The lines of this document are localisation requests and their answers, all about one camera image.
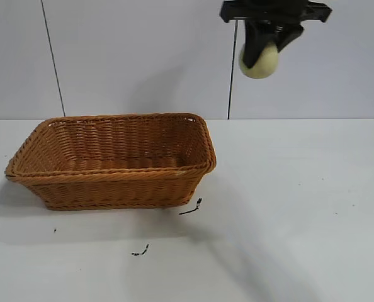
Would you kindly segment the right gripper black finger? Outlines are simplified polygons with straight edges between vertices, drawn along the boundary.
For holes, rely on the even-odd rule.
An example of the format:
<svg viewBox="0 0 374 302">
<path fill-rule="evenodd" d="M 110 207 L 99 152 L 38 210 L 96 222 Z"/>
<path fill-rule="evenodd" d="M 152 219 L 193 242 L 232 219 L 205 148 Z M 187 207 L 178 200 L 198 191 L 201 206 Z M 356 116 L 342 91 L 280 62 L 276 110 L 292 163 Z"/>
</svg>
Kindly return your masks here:
<svg viewBox="0 0 374 302">
<path fill-rule="evenodd" d="M 287 45 L 302 35 L 302 25 L 285 25 L 276 28 L 275 45 L 278 52 L 281 52 Z"/>
<path fill-rule="evenodd" d="M 242 61 L 247 68 L 252 68 L 265 47 L 273 42 L 273 27 L 268 22 L 245 21 L 245 43 Z"/>
</svg>

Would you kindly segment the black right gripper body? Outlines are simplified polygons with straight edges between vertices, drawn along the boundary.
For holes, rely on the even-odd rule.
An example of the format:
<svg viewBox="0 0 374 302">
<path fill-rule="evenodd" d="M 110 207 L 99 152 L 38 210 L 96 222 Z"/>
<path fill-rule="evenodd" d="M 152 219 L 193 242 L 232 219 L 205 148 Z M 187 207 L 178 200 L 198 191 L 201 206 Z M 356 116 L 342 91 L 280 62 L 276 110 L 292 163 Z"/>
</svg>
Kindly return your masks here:
<svg viewBox="0 0 374 302">
<path fill-rule="evenodd" d="M 304 21 L 325 23 L 332 9 L 313 1 L 224 1 L 221 19 L 228 23 L 243 21 L 246 29 L 254 31 L 301 30 Z"/>
</svg>

